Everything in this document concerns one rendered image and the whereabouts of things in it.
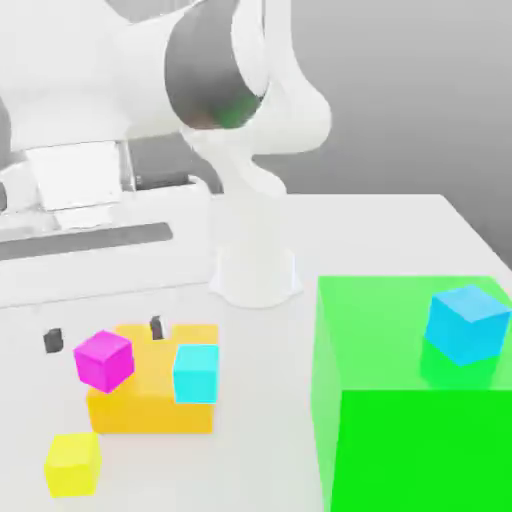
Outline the small yellow cube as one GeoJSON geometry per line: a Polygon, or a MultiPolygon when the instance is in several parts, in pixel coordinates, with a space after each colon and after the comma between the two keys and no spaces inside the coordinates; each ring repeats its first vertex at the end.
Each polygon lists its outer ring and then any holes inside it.
{"type": "Polygon", "coordinates": [[[101,463],[99,436],[96,433],[55,435],[44,463],[50,496],[93,495],[99,481],[101,463]]]}

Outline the small cyan cube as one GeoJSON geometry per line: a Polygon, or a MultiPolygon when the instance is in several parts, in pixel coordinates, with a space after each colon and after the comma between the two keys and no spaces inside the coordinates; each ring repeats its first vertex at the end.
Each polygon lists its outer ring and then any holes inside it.
{"type": "Polygon", "coordinates": [[[182,344],[173,364],[174,399],[178,404],[217,401],[219,349],[215,344],[182,344]]]}

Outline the small magenta cube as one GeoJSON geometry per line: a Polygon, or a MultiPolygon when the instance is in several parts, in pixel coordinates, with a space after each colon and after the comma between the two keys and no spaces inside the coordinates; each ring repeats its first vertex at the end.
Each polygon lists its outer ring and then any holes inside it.
{"type": "Polygon", "coordinates": [[[73,350],[81,382],[104,393],[115,390],[135,370],[132,342],[109,331],[99,331],[73,350]]]}

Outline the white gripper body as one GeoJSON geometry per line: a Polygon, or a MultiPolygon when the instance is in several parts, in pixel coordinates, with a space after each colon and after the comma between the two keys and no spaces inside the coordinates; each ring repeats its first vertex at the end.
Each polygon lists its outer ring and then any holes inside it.
{"type": "Polygon", "coordinates": [[[189,184],[126,192],[111,224],[64,232],[43,211],[0,215],[0,308],[207,282],[212,195],[189,184]]]}

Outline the large green box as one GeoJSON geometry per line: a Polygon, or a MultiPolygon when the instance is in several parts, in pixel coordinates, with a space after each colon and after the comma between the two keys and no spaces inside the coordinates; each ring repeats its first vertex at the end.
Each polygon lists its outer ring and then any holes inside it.
{"type": "Polygon", "coordinates": [[[322,512],[512,512],[512,325],[460,367],[424,336],[431,298],[487,276],[322,276],[311,415],[322,512]]]}

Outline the large orange box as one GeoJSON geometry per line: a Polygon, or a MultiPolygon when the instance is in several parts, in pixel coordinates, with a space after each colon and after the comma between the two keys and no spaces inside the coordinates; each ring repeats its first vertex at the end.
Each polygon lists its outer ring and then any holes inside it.
{"type": "Polygon", "coordinates": [[[218,344],[215,324],[176,324],[155,340],[145,324],[124,324],[115,332],[133,345],[135,371],[114,391],[90,388],[86,395],[92,429],[99,434],[209,434],[213,404],[178,403],[172,370],[182,344],[218,344]]]}

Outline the small blue cube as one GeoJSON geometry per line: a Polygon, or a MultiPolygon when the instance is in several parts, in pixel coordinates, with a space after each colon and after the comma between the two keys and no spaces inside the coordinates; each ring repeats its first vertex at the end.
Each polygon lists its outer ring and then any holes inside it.
{"type": "Polygon", "coordinates": [[[432,296],[424,337],[454,364],[466,366],[500,355],[511,319],[512,307],[467,285],[432,296]]]}

